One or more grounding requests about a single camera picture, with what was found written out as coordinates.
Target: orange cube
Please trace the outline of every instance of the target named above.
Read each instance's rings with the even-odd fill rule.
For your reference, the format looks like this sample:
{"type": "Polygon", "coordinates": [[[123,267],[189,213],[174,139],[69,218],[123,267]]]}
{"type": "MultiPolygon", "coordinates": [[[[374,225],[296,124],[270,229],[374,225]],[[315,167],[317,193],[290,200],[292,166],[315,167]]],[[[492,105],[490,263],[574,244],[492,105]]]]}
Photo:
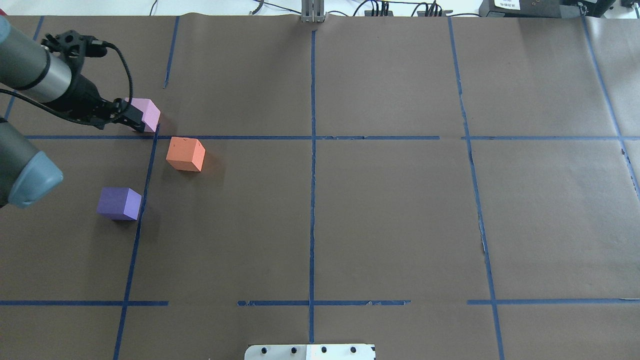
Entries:
{"type": "Polygon", "coordinates": [[[171,137],[166,160],[176,170],[202,171],[206,150],[198,139],[171,137]]]}

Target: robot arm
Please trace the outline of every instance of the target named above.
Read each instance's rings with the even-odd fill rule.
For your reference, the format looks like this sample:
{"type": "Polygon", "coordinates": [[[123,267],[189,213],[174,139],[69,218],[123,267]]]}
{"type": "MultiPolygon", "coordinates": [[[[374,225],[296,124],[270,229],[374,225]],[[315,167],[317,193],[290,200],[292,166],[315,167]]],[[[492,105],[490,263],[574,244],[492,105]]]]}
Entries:
{"type": "MultiPolygon", "coordinates": [[[[19,93],[0,89],[61,119],[104,129],[121,123],[144,131],[142,112],[131,106],[129,68],[113,44],[75,31],[47,34],[42,46],[0,17],[0,83],[19,93]],[[102,57],[114,49],[129,79],[129,102],[108,101],[81,75],[85,58],[102,57]]],[[[63,176],[44,152],[36,149],[11,124],[0,118],[0,208],[7,203],[25,208],[49,193],[63,176]]]]}

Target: blue tape line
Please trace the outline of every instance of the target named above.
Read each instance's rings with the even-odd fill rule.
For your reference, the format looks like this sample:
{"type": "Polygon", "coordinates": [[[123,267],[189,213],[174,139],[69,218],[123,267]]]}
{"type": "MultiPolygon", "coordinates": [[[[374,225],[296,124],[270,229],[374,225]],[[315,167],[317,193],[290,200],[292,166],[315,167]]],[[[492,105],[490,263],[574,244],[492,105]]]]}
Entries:
{"type": "MultiPolygon", "coordinates": [[[[199,140],[311,140],[311,136],[281,136],[281,135],[175,135],[181,138],[199,140]]],[[[169,140],[174,136],[159,136],[160,140],[169,140]]]]}
{"type": "MultiPolygon", "coordinates": [[[[239,301],[238,306],[308,306],[308,300],[239,301]]],[[[314,306],[404,306],[411,300],[314,300],[314,306]]]]}
{"type": "Polygon", "coordinates": [[[629,159],[629,152],[627,151],[627,146],[625,145],[625,141],[622,139],[622,132],[620,131],[620,126],[618,125],[618,118],[616,117],[616,114],[613,111],[613,105],[611,104],[611,98],[609,97],[609,92],[607,91],[607,87],[604,85],[604,79],[602,78],[602,73],[600,72],[600,66],[598,65],[598,60],[596,59],[596,54],[593,51],[593,45],[591,44],[591,35],[589,34],[589,29],[587,27],[587,20],[584,18],[584,16],[582,16],[582,27],[584,28],[584,34],[587,38],[587,47],[589,48],[591,61],[593,61],[593,66],[596,70],[596,74],[598,75],[598,81],[600,82],[602,93],[604,94],[605,100],[607,101],[607,108],[609,109],[609,114],[611,114],[611,118],[613,119],[613,126],[616,129],[616,135],[618,135],[618,140],[620,141],[620,147],[624,152],[624,157],[625,157],[625,161],[627,162],[629,175],[631,176],[631,181],[633,182],[634,190],[636,191],[636,197],[638,198],[638,200],[640,200],[640,188],[638,187],[636,172],[634,171],[634,167],[631,164],[631,159],[629,159]]]}
{"type": "MultiPolygon", "coordinates": [[[[169,140],[174,136],[199,140],[312,140],[312,136],[305,135],[160,135],[158,140],[169,140]]],[[[27,135],[25,137],[32,140],[151,140],[154,138],[153,135],[27,135]]],[[[316,140],[440,140],[440,137],[326,135],[316,136],[316,140]]]]}
{"type": "Polygon", "coordinates": [[[239,301],[238,306],[309,306],[308,300],[252,300],[239,301]]]}
{"type": "Polygon", "coordinates": [[[6,106],[6,111],[4,112],[5,120],[9,120],[9,115],[11,114],[11,109],[13,108],[14,102],[15,102],[15,97],[11,96],[11,99],[9,99],[9,103],[6,106]]]}
{"type": "Polygon", "coordinates": [[[122,312],[120,313],[120,325],[118,326],[118,335],[116,336],[116,345],[113,351],[113,360],[118,360],[120,355],[120,344],[122,342],[122,333],[124,331],[124,323],[127,319],[127,307],[129,306],[129,294],[131,293],[131,283],[133,281],[133,272],[136,268],[136,258],[138,256],[138,245],[140,244],[140,232],[142,229],[142,219],[145,214],[145,206],[147,205],[147,194],[149,191],[149,182],[151,182],[151,172],[154,167],[154,160],[156,158],[156,147],[158,143],[158,133],[160,132],[160,124],[158,124],[156,133],[154,135],[154,142],[151,146],[151,155],[149,157],[149,166],[147,168],[147,180],[145,181],[145,191],[142,194],[142,200],[140,204],[140,214],[138,215],[138,227],[136,229],[136,239],[133,242],[133,251],[131,253],[131,262],[129,263],[129,274],[127,276],[127,286],[124,291],[124,300],[122,304],[122,312]]]}
{"type": "Polygon", "coordinates": [[[0,306],[122,306],[122,301],[2,300],[0,306]]]}
{"type": "Polygon", "coordinates": [[[169,306],[168,301],[129,301],[127,306],[169,306]]]}
{"type": "MultiPolygon", "coordinates": [[[[38,35],[40,34],[40,29],[42,28],[42,23],[44,22],[44,16],[40,17],[40,20],[38,21],[38,25],[36,26],[36,31],[33,33],[33,41],[35,41],[38,38],[38,35]]],[[[15,102],[15,97],[11,96],[11,99],[9,99],[9,103],[6,106],[6,110],[4,112],[4,118],[6,120],[9,119],[9,115],[11,114],[11,109],[13,108],[13,103],[15,102]]]]}
{"type": "Polygon", "coordinates": [[[40,17],[40,20],[38,20],[38,26],[36,26],[36,32],[33,34],[33,41],[38,40],[38,35],[40,34],[40,29],[42,29],[43,22],[44,22],[44,15],[40,17]]]}
{"type": "MultiPolygon", "coordinates": [[[[0,306],[122,306],[122,301],[103,300],[0,300],[0,306]]],[[[129,306],[169,306],[168,301],[131,301],[129,306]]]]}
{"type": "Polygon", "coordinates": [[[318,306],[405,306],[411,300],[316,300],[318,306]]]}
{"type": "Polygon", "coordinates": [[[619,140],[617,136],[463,136],[462,140],[532,140],[532,141],[553,141],[553,140],[584,140],[584,141],[606,141],[619,140]]]}
{"type": "MultiPolygon", "coordinates": [[[[639,304],[639,299],[501,299],[497,305],[639,304]]],[[[468,300],[467,305],[491,305],[491,300],[468,300]]]]}
{"type": "Polygon", "coordinates": [[[317,140],[439,140],[439,136],[318,136],[317,140]]]}
{"type": "Polygon", "coordinates": [[[458,97],[460,98],[460,111],[462,112],[462,119],[464,120],[465,136],[467,137],[467,152],[469,156],[469,165],[471,167],[471,178],[474,185],[474,195],[476,197],[476,208],[478,213],[478,226],[480,228],[480,237],[484,246],[484,264],[486,267],[486,278],[489,283],[489,294],[491,295],[492,310],[493,310],[493,326],[495,327],[495,337],[498,344],[498,355],[500,360],[504,360],[504,347],[502,346],[502,331],[500,330],[500,319],[498,317],[498,306],[495,303],[495,289],[493,287],[493,275],[491,271],[491,260],[489,258],[489,246],[486,242],[486,233],[484,231],[484,218],[482,214],[482,205],[480,203],[480,192],[478,190],[476,165],[474,164],[473,150],[471,148],[471,140],[469,133],[469,125],[467,120],[467,111],[462,99],[462,81],[460,79],[460,67],[458,66],[458,52],[456,51],[456,40],[453,34],[453,23],[451,18],[448,17],[449,23],[449,37],[451,38],[451,52],[453,55],[453,65],[456,69],[456,82],[458,84],[458,97]]]}
{"type": "Polygon", "coordinates": [[[30,140],[152,140],[152,135],[27,135],[30,140]]]}
{"type": "Polygon", "coordinates": [[[311,31],[311,221],[309,232],[309,343],[314,343],[316,296],[316,31],[311,31]]]}
{"type": "Polygon", "coordinates": [[[169,60],[167,60],[167,62],[166,62],[166,75],[164,77],[163,89],[166,89],[166,86],[169,85],[169,75],[171,75],[171,64],[173,62],[173,50],[175,49],[175,38],[178,35],[178,25],[179,24],[180,24],[180,17],[176,16],[175,17],[175,24],[173,25],[173,37],[171,39],[171,49],[169,50],[169,60]]]}

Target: foam block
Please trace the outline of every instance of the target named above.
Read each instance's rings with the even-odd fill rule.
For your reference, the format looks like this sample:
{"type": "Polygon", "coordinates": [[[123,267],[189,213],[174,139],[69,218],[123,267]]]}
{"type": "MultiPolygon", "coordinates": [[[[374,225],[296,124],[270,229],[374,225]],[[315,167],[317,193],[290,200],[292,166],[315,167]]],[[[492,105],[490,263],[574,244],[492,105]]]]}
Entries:
{"type": "Polygon", "coordinates": [[[138,99],[134,97],[131,105],[142,111],[142,122],[145,123],[145,132],[155,133],[158,127],[158,121],[160,120],[160,110],[158,110],[154,102],[150,99],[138,99]]]}
{"type": "Polygon", "coordinates": [[[102,188],[97,213],[112,220],[138,219],[142,196],[130,188],[102,188]]]}
{"type": "Polygon", "coordinates": [[[201,171],[206,150],[198,139],[172,137],[166,160],[176,170],[201,171]]]}

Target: pink cube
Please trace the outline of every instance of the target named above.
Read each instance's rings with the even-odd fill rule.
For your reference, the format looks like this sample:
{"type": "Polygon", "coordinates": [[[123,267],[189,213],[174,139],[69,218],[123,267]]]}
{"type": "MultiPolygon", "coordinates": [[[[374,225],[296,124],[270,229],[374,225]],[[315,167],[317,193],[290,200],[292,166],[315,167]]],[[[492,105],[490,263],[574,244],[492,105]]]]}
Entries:
{"type": "Polygon", "coordinates": [[[158,121],[160,120],[160,110],[158,110],[154,102],[150,99],[138,99],[134,97],[131,105],[142,111],[142,122],[145,123],[145,132],[155,133],[158,121]]]}

